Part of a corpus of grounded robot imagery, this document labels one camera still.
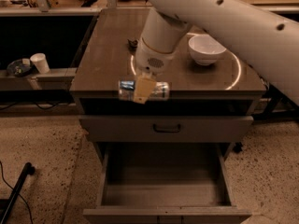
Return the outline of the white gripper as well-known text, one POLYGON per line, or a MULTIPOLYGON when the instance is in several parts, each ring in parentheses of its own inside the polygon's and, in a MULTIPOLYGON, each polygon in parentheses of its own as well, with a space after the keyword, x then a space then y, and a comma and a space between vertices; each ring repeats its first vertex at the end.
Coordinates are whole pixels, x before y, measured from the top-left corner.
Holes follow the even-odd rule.
MULTIPOLYGON (((151 74, 156 77, 164 72, 174 56, 174 52, 161 53, 155 51, 149 48, 143 39, 140 39, 135 52, 135 67, 139 74, 151 74)), ((139 104, 146 103, 155 87, 155 79, 139 76, 135 82, 133 101, 139 104)))

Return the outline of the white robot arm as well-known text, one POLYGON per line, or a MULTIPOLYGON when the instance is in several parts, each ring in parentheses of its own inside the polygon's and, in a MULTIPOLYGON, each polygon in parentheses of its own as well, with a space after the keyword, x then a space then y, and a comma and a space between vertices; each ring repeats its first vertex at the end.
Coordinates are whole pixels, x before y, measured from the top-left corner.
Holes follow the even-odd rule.
POLYGON ((149 0, 135 54, 141 73, 157 76, 195 25, 252 65, 299 105, 299 23, 239 0, 149 0))

